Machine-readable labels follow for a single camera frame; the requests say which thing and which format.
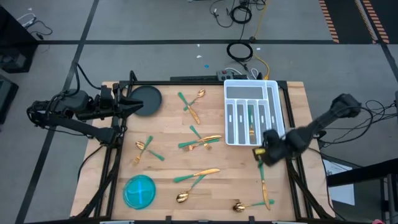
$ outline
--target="wooden tabletop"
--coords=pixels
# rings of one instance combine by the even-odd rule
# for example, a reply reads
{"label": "wooden tabletop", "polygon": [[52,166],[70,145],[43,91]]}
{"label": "wooden tabletop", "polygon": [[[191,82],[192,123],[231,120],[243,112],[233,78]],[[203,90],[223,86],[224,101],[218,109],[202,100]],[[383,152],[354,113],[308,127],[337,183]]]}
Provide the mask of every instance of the wooden tabletop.
{"label": "wooden tabletop", "polygon": [[[296,126],[311,122],[312,117],[308,107],[307,96],[302,82],[288,82],[289,95]],[[261,177],[254,160],[251,147],[228,146],[225,139],[211,143],[213,149],[198,147],[190,152],[184,152],[177,144],[196,140],[189,126],[194,125],[199,134],[210,136],[219,134],[224,137],[224,86],[156,86],[162,93],[163,102],[160,110],[150,117],[132,115],[127,120],[128,131],[124,137],[116,195],[112,219],[115,220],[164,220],[171,215],[173,220],[248,220],[254,216],[256,220],[295,220],[290,193],[289,180],[285,161],[280,161],[272,167],[265,167],[265,178],[269,198],[275,204],[268,211],[265,206],[247,208],[242,213],[232,211],[232,206],[241,201],[245,204],[262,201]],[[197,92],[204,88],[206,95],[197,99],[192,108],[200,117],[197,125],[188,111],[184,111],[184,103],[177,96],[181,91],[188,101],[194,99]],[[280,91],[282,111],[287,117],[283,93]],[[93,125],[109,127],[111,119],[101,121],[96,119]],[[145,152],[138,165],[133,164],[134,158],[140,153],[135,146],[136,141],[145,142],[152,135],[154,140],[148,149],[163,155],[165,161],[160,161]],[[86,155],[91,154],[99,144],[90,140]],[[312,148],[318,149],[315,141]],[[105,149],[90,158],[81,171],[71,215],[78,214],[90,201],[98,189],[103,168]],[[328,205],[326,196],[325,173],[320,156],[313,151],[302,154],[308,189],[318,203],[334,216]],[[194,174],[198,171],[219,168],[221,172],[207,175],[193,190],[189,199],[177,203],[175,198],[183,190],[190,188],[196,177],[174,183],[173,178]],[[126,182],[138,174],[151,177],[156,184],[156,197],[151,205],[143,210],[129,208],[123,201],[123,187]],[[305,217],[303,197],[298,189],[302,216]],[[108,193],[104,195],[102,214],[106,210]]]}

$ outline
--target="black round plate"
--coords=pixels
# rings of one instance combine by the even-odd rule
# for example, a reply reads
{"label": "black round plate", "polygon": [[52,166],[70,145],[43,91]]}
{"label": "black round plate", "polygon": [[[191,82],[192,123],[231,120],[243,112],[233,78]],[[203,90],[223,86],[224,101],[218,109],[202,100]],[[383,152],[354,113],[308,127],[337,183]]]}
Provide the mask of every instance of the black round plate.
{"label": "black round plate", "polygon": [[154,114],[162,104],[162,94],[153,86],[140,86],[133,90],[130,98],[141,100],[144,105],[135,112],[139,116],[150,116]]}

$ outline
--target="blue petri dish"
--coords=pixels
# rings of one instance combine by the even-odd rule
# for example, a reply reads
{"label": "blue petri dish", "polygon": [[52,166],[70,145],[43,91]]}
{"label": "blue petri dish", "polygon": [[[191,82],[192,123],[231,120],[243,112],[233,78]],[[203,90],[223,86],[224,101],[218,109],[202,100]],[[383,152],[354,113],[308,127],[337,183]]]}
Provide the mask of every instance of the blue petri dish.
{"label": "blue petri dish", "polygon": [[155,182],[146,175],[134,176],[123,189],[124,203],[136,210],[148,207],[155,199],[155,195]]}

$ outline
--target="gray floor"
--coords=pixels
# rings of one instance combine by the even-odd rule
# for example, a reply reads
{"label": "gray floor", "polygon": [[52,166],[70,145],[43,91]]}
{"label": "gray floor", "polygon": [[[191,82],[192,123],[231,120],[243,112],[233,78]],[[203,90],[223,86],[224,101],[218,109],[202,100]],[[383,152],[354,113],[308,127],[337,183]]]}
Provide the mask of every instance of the gray floor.
{"label": "gray floor", "polygon": [[[88,39],[239,38],[240,25],[234,24],[229,29],[217,26],[208,12],[211,2],[101,0]],[[79,40],[93,0],[0,0],[0,3],[14,17],[20,17],[32,8],[38,19],[54,30],[46,39]],[[220,22],[229,22],[225,7],[230,5],[229,1],[216,5],[221,14]],[[244,39],[256,30],[259,11],[254,9],[253,14],[252,21],[246,25]],[[317,0],[271,1],[262,24],[258,39],[331,39]],[[41,45],[29,73],[9,75],[0,71],[20,87],[0,133],[0,217],[3,223],[13,223],[16,218],[47,133],[29,123],[25,109],[34,100],[49,100],[62,89],[76,48],[76,45]],[[242,70],[227,56],[225,48],[226,45],[221,44],[86,45],[80,64],[95,85],[103,81],[125,80],[130,70],[135,71],[139,80],[214,75],[226,67]],[[398,46],[390,45],[389,48],[397,58]],[[253,49],[270,65],[271,79],[304,82],[313,117],[326,111],[332,99],[340,93],[351,93],[362,102],[379,100],[390,105],[398,90],[397,80],[378,45],[254,45]],[[232,51],[245,54],[244,49],[237,47]],[[248,65],[266,71],[257,60],[253,59]],[[91,95],[96,93],[84,81],[82,89]],[[353,127],[366,118],[363,113],[360,118],[340,121],[334,126]],[[390,121],[375,124],[357,141],[330,146],[324,152],[362,166],[396,158],[398,125],[396,121]],[[333,140],[343,133],[330,131],[325,139]],[[55,135],[26,222],[69,216],[76,174],[86,143],[85,138]],[[376,197],[360,202],[378,203]]]}

